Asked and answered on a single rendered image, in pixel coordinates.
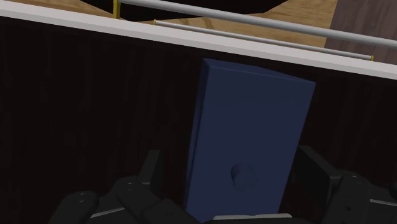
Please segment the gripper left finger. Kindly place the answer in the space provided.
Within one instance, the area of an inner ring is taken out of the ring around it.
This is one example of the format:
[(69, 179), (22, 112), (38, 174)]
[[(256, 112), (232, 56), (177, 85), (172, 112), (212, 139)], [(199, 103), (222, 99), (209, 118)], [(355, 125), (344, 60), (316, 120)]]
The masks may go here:
[(160, 199), (163, 155), (150, 150), (138, 176), (119, 179), (111, 191), (98, 197), (91, 191), (72, 193), (56, 208), (48, 224), (201, 224), (169, 199)]

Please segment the black chair with grey rails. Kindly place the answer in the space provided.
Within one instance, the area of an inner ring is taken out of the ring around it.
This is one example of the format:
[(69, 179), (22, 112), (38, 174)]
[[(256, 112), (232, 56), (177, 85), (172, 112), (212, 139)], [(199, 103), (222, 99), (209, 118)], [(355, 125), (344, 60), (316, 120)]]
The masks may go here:
[[(189, 13), (194, 16), (195, 19), (206, 19), (208, 22), (212, 20), (219, 22), (234, 22), (239, 25), (250, 25), (254, 28), (267, 28), (279, 31), (288, 31), (293, 33), (300, 33), (309, 36), (317, 36), (322, 38), (338, 39), (342, 41), (354, 42), (363, 45), (383, 46), (385, 48), (397, 49), (397, 40), (378, 38), (373, 36), (367, 36), (362, 34), (355, 34), (351, 32), (336, 31), (331, 29), (325, 29), (320, 27), (314, 27), (310, 25), (302, 25), (291, 22), (284, 22), (280, 20), (272, 20), (269, 18), (254, 17), (251, 15), (243, 15), (238, 13), (232, 13), (221, 10), (214, 10), (209, 8), (203, 8), (198, 6), (192, 6), (187, 4), (172, 3), (166, 0), (82, 0), (83, 2), (96, 6), (97, 3), (112, 4), (112, 16), (115, 18), (120, 17), (120, 6), (121, 5), (134, 5), (143, 6), (147, 8), (153, 8), (156, 10), (164, 10), (175, 13)], [(279, 38), (271, 37), (264, 38), (259, 36), (252, 36), (250, 34), (236, 33), (232, 31), (222, 31), (215, 29), (210, 25), (205, 27), (199, 27), (192, 24), (183, 24), (180, 18), (160, 18), (159, 20), (153, 19), (153, 25), (170, 27), (174, 29), (181, 29), (186, 31), (194, 31), (206, 34), (213, 34), (218, 36), (224, 36), (229, 38), (244, 39), (248, 41), (255, 41), (259, 43), (266, 43), (272, 45), (285, 46), (290, 48), (310, 50), (313, 52), (321, 52), (332, 55), (340, 55), (344, 57), (352, 57), (363, 60), (373, 60), (373, 55), (353, 53), (343, 50), (332, 50), (325, 47), (314, 46), (312, 44), (300, 44), (293, 41), (286, 41)]]

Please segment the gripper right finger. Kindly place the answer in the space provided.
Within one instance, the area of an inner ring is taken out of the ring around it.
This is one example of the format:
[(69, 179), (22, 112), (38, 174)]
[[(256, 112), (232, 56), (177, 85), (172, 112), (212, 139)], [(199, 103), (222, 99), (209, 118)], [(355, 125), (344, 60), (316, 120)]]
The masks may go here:
[(323, 210), (321, 224), (397, 224), (397, 182), (376, 186), (334, 168), (309, 146), (296, 150), (295, 174)]

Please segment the dark blue box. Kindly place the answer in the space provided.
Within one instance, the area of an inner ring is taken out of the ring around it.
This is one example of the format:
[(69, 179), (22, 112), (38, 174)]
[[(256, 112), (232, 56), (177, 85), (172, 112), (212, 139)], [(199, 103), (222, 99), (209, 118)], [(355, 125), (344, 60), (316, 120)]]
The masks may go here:
[(200, 222), (278, 212), (315, 86), (261, 67), (204, 59), (186, 211)]

